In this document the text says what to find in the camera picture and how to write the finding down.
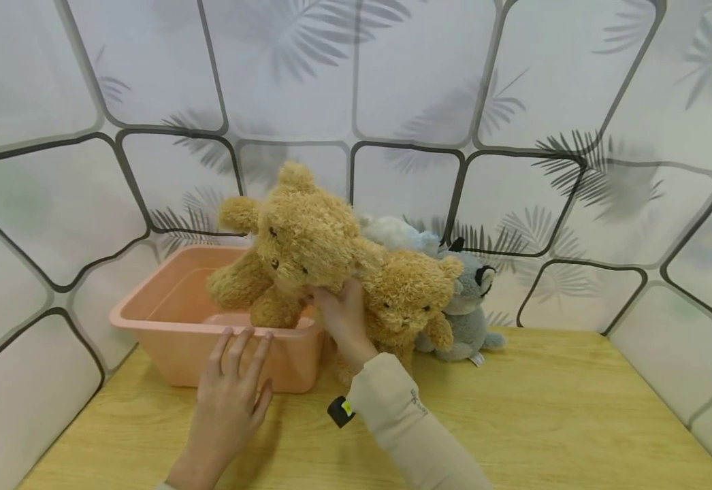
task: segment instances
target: wood grain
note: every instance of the wood grain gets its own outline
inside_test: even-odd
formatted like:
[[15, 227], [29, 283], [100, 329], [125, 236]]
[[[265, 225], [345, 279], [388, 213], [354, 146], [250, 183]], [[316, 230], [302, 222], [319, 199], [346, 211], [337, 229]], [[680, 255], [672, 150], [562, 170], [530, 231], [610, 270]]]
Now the wood grain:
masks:
[[[587, 332], [501, 329], [482, 367], [414, 362], [420, 396], [499, 490], [712, 490], [712, 458], [628, 362]], [[330, 353], [313, 391], [278, 395], [218, 489], [402, 489], [361, 419], [338, 429]], [[187, 436], [195, 392], [137, 349], [21, 484], [148, 490]]]

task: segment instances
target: black tag on sleeve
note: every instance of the black tag on sleeve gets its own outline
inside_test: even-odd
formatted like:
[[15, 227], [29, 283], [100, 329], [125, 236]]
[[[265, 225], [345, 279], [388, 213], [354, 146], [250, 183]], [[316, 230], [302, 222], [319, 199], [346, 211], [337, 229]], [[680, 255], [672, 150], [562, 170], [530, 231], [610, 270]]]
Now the black tag on sleeve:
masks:
[[356, 417], [356, 414], [351, 410], [351, 405], [345, 397], [337, 397], [334, 402], [329, 405], [329, 408], [326, 409], [326, 412], [329, 413], [329, 417], [334, 420], [334, 423], [337, 424], [337, 427], [340, 429]]

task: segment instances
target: white plush toy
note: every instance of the white plush toy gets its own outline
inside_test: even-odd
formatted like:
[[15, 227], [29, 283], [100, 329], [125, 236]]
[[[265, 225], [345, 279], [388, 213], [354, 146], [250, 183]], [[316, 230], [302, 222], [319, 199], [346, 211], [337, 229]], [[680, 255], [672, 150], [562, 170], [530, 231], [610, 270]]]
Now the white plush toy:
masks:
[[400, 218], [393, 216], [374, 218], [370, 215], [361, 215], [358, 223], [362, 237], [382, 244], [389, 250], [405, 248], [425, 253], [430, 257], [438, 256], [440, 237], [431, 231], [419, 232]]

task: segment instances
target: hand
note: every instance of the hand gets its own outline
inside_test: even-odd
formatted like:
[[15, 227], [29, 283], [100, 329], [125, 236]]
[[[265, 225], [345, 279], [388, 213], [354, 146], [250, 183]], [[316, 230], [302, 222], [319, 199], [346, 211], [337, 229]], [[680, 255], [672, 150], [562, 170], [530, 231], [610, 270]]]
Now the hand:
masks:
[[310, 292], [315, 308], [323, 316], [324, 328], [336, 342], [340, 354], [358, 373], [367, 361], [378, 355], [367, 339], [361, 283], [354, 278], [346, 279], [339, 295], [316, 287], [310, 287]]
[[212, 490], [266, 416], [272, 401], [272, 382], [263, 384], [257, 402], [256, 392], [272, 334], [263, 337], [247, 373], [239, 376], [244, 346], [253, 332], [245, 329], [239, 334], [227, 351], [224, 370], [222, 360], [231, 339], [230, 328], [223, 331], [208, 358], [198, 383], [187, 445], [165, 481], [177, 490]]

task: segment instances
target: wrist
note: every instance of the wrist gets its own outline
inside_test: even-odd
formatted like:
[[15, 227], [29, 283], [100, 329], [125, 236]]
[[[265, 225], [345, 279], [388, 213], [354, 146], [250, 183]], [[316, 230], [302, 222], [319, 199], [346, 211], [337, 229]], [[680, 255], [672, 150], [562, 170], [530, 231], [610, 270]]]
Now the wrist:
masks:
[[378, 350], [367, 336], [352, 336], [347, 339], [337, 340], [337, 348], [345, 361], [351, 366], [354, 374], [360, 373], [373, 357], [378, 355]]
[[188, 448], [176, 460], [165, 483], [176, 490], [213, 490], [227, 463], [196, 458]]

